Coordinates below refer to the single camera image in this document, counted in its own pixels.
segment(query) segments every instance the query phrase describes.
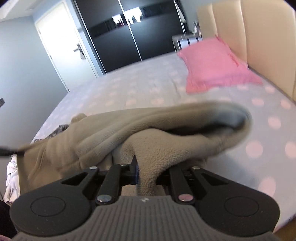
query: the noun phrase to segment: pink pillow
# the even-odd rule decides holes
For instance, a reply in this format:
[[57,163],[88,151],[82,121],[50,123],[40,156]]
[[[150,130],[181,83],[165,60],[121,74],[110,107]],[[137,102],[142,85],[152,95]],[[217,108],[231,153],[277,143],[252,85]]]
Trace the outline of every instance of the pink pillow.
[[262,84],[261,78],[249,70],[246,62],[231,52],[220,38],[205,39],[178,52],[189,74],[187,93],[204,92],[215,86]]

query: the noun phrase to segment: ceiling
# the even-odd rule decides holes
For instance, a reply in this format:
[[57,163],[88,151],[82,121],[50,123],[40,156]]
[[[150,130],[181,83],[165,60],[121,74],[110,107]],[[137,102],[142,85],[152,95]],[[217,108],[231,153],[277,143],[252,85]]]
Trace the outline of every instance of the ceiling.
[[30,16],[44,0],[8,0],[0,8],[0,22],[8,19]]

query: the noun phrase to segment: bed sheet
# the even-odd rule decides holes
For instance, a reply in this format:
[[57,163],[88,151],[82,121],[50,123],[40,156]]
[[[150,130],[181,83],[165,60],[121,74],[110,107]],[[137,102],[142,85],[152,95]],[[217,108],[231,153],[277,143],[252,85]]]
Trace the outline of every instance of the bed sheet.
[[243,105],[253,117],[249,136],[210,158],[207,169],[272,196],[280,206],[277,228],[296,214],[296,106],[269,82],[213,88],[188,95],[188,71],[175,53],[118,69],[67,94],[35,136],[42,139],[78,113],[164,107],[209,100]]

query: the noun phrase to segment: door frame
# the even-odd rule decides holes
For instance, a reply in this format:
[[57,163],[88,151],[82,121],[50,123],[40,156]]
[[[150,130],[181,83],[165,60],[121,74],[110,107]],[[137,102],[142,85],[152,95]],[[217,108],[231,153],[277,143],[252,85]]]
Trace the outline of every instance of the door frame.
[[73,16],[72,16],[72,14],[71,14],[71,12],[70,12],[70,10],[69,10],[69,7],[68,7],[68,4],[67,4],[66,0],[61,0],[61,1],[59,1],[57,4],[55,4],[55,5],[54,5],[53,7],[51,7],[49,10],[47,10],[47,11],[46,11],[46,12],[45,12],[45,13],[44,13],[44,14],[43,14],[43,15],[42,15],[42,16],[41,16],[41,17],[40,17],[40,18],[39,18],[34,24],[35,24],[35,28],[36,28],[36,30],[37,30],[37,32],[38,32],[38,35],[39,35],[39,37],[40,37],[40,39],[41,39],[41,41],[42,41],[42,44],[43,44],[43,46],[44,46],[44,48],[45,48],[45,50],[46,50],[46,53],[47,53],[47,55],[48,55],[48,57],[49,57],[49,59],[50,59],[52,65],[53,65],[53,67],[55,68],[55,70],[56,70],[56,72],[57,72],[59,78],[61,79],[61,82],[63,83],[64,87],[66,88],[67,92],[70,92],[69,89],[68,89],[68,87],[67,87],[67,85],[65,84],[63,78],[61,77],[61,75],[60,75],[60,73],[59,73],[59,71],[58,71],[56,65],[54,64],[54,62],[53,62],[53,60],[52,60],[52,58],[51,58],[51,56],[50,56],[50,54],[49,54],[49,52],[48,52],[48,50],[47,50],[47,47],[46,47],[46,45],[45,45],[45,42],[44,42],[44,40],[43,40],[43,38],[42,38],[41,32],[40,32],[40,30],[39,30],[39,28],[38,28],[38,23],[39,23],[44,17],[46,17],[48,14],[50,14],[50,13],[51,13],[51,12],[52,12],[52,11],[58,6],[58,5],[60,5],[60,4],[63,4],[63,5],[65,6],[65,8],[66,8],[67,14],[68,14],[68,16],[69,16],[69,18],[70,18],[71,25],[72,25],[72,27],[74,28],[75,33],[76,33],[76,35],[77,35],[77,37],[78,37],[79,44],[80,44],[80,46],[81,46],[81,48],[82,48],[82,50],[83,50],[83,52],[84,52],[84,55],[85,55],[85,57],[86,57],[86,60],[87,60],[87,61],[89,62],[89,64],[90,64],[90,66],[91,66],[91,68],[92,68],[92,70],[93,70],[93,72],[94,72],[96,78],[99,78],[99,74],[98,74],[96,68],[94,67],[94,64],[93,64],[93,62],[92,62],[92,60],[91,60],[91,58],[90,58],[90,56],[89,56],[89,53],[87,52],[87,50],[86,50],[86,48],[85,48],[84,42],[82,41],[82,38],[81,38],[80,33],[79,33],[79,31],[78,31],[78,29],[77,29],[77,27],[76,27],[76,24],[75,24],[75,22],[74,22]]

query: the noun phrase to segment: headboard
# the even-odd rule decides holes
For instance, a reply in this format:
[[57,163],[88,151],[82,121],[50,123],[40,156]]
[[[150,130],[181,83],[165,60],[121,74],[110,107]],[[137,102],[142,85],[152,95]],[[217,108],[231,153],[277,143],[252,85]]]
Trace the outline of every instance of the headboard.
[[203,38],[218,35],[296,100],[296,18],[284,0],[228,0],[197,10]]

